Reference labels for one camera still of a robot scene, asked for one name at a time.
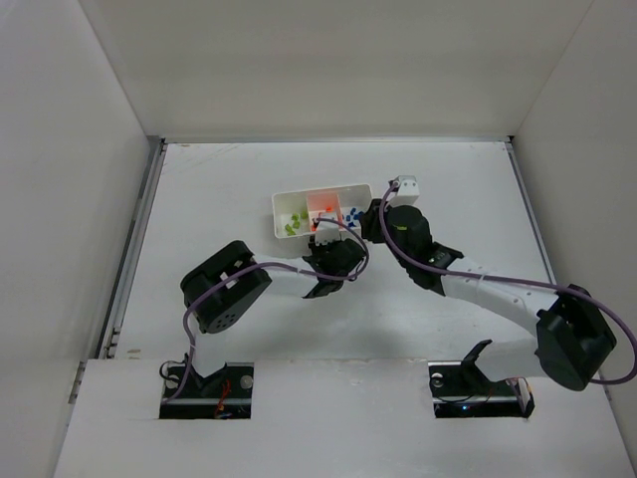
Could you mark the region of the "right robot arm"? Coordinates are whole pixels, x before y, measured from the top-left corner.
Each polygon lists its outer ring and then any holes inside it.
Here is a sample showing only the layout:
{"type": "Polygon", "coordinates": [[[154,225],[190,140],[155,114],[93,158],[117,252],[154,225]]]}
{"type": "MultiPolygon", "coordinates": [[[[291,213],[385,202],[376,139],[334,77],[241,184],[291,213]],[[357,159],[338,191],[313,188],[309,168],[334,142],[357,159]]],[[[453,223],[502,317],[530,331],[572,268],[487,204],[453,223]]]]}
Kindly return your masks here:
{"type": "Polygon", "coordinates": [[[417,286],[481,307],[527,332],[507,344],[479,342],[469,360],[485,378],[544,376],[570,390],[587,387],[617,340],[585,290],[490,281],[486,268],[433,240],[419,209],[380,205],[373,200],[360,216],[362,236],[386,244],[417,286]]]}

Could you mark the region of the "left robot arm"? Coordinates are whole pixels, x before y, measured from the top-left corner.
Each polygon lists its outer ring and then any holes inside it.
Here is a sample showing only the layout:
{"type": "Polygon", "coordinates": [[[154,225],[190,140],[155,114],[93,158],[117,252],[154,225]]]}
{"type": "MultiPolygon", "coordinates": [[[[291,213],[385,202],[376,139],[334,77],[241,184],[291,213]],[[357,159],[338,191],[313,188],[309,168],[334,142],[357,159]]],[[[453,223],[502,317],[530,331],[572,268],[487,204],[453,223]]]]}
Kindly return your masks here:
{"type": "Polygon", "coordinates": [[[189,337],[203,347],[192,368],[206,376],[223,363],[203,337],[235,326],[262,295],[323,298],[355,280],[368,261],[367,246],[350,238],[312,244],[308,255],[293,259],[255,254],[240,240],[229,243],[180,283],[186,311],[197,322],[198,333],[189,337]]]}

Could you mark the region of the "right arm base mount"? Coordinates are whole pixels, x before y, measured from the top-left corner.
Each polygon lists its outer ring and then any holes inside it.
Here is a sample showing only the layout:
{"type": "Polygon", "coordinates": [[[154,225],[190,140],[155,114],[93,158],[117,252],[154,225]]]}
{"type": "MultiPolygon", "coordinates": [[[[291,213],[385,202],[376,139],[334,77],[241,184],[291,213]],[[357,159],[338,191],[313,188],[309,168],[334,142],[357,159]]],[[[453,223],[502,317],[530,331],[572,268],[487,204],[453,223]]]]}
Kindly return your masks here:
{"type": "Polygon", "coordinates": [[[492,381],[479,369],[477,360],[491,343],[492,340],[478,342],[460,360],[428,362],[436,418],[531,417],[535,402],[525,378],[492,381]]]}

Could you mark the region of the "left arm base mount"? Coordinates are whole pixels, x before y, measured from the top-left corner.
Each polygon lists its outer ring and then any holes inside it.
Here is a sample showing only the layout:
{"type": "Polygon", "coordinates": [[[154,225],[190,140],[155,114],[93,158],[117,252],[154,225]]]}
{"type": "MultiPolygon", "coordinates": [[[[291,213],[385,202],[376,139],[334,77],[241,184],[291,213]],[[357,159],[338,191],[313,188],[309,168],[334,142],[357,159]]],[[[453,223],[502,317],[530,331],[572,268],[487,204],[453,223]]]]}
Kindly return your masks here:
{"type": "Polygon", "coordinates": [[[182,361],[167,360],[159,368],[163,380],[159,418],[168,420],[244,420],[252,415],[254,364],[226,362],[209,375],[191,369],[181,392],[177,391],[184,378],[185,356],[182,361]]]}

